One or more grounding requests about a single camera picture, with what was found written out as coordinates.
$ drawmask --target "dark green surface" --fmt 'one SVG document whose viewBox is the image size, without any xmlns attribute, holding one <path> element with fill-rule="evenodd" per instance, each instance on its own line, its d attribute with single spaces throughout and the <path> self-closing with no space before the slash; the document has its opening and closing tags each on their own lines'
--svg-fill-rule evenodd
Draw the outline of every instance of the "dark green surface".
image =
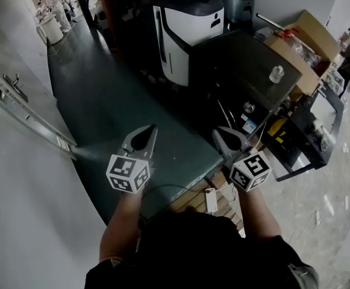
<svg viewBox="0 0 350 289">
<path fill-rule="evenodd" d="M 49 57 L 49 71 L 58 108 L 78 143 L 76 170 L 105 222 L 120 196 L 111 188 L 105 171 L 111 154 L 136 128 L 158 126 L 156 170 L 148 189 L 163 184 L 191 187 L 221 162 L 215 149 L 185 122 L 184 110 L 177 115 L 176 108 L 168 107 L 170 102 L 159 93 L 148 92 L 154 87 L 147 88 L 112 56 L 102 36 L 89 30 L 85 21 L 78 22 L 63 47 Z M 152 217 L 184 192 L 178 187 L 150 192 L 143 200 L 142 215 Z"/>
</svg>

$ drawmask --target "round knob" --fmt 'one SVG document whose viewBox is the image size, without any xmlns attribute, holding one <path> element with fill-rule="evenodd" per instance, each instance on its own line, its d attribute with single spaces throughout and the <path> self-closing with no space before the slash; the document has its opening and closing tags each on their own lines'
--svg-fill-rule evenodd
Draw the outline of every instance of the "round knob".
<svg viewBox="0 0 350 289">
<path fill-rule="evenodd" d="M 252 105 L 249 102 L 245 102 L 243 104 L 243 110 L 247 113 L 253 113 L 255 111 L 255 105 Z"/>
</svg>

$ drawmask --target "person's left arm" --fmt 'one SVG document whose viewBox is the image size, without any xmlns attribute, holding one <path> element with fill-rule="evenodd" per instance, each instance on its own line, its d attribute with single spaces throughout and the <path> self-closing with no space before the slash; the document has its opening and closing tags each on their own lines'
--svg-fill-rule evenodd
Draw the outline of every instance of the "person's left arm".
<svg viewBox="0 0 350 289">
<path fill-rule="evenodd" d="M 124 193 L 100 243 L 99 262 L 128 259 L 136 252 L 143 190 Z"/>
</svg>

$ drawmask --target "white box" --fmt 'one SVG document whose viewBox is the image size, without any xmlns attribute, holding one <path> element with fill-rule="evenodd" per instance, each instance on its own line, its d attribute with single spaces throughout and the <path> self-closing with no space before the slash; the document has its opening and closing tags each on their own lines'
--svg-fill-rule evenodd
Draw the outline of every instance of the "white box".
<svg viewBox="0 0 350 289">
<path fill-rule="evenodd" d="M 270 162 L 261 151 L 234 163 L 230 178 L 236 185 L 249 191 L 264 183 L 271 171 Z"/>
<path fill-rule="evenodd" d="M 137 193 L 150 177 L 147 161 L 115 154 L 111 156 L 107 178 L 115 190 Z"/>
</svg>

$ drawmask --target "concrete floor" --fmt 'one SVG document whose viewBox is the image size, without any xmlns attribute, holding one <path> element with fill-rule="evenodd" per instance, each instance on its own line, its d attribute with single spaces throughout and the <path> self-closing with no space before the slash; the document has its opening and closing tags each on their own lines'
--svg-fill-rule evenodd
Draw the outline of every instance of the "concrete floor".
<svg viewBox="0 0 350 289">
<path fill-rule="evenodd" d="M 347 288 L 350 279 L 350 273 L 339 271 L 334 265 L 350 228 L 350 94 L 346 98 L 348 109 L 343 114 L 330 163 L 283 182 L 270 179 L 261 188 L 281 225 L 283 238 L 290 242 L 303 262 L 318 271 L 323 289 Z M 349 153 L 342 151 L 345 143 Z M 334 208 L 334 215 L 325 204 L 325 195 Z M 347 210 L 345 196 L 349 202 Z M 315 226 L 316 210 L 322 218 L 318 227 Z"/>
</svg>

